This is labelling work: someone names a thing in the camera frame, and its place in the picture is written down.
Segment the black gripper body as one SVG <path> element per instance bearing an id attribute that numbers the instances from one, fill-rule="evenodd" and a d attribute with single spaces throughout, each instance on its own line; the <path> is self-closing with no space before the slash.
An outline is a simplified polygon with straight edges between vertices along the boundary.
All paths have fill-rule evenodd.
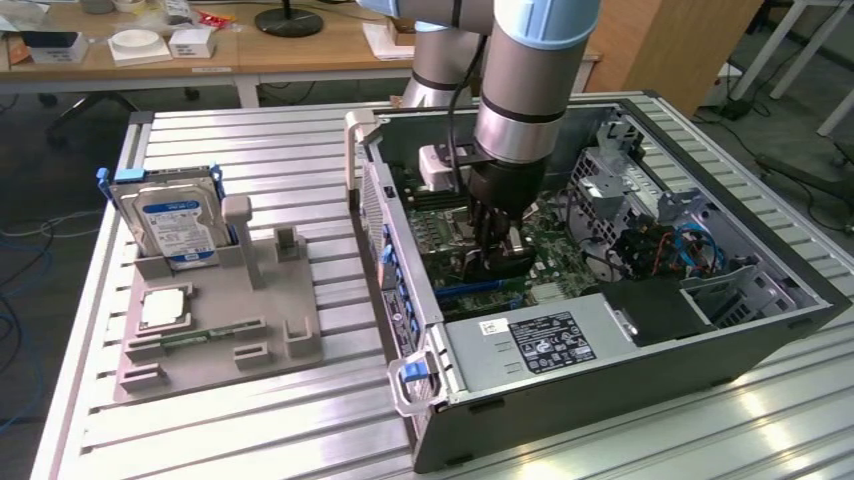
<path id="1" fill-rule="evenodd" d="M 545 178 L 546 161 L 515 164 L 493 160 L 470 170 L 467 190 L 471 197 L 509 216 L 521 216 L 537 200 Z"/>

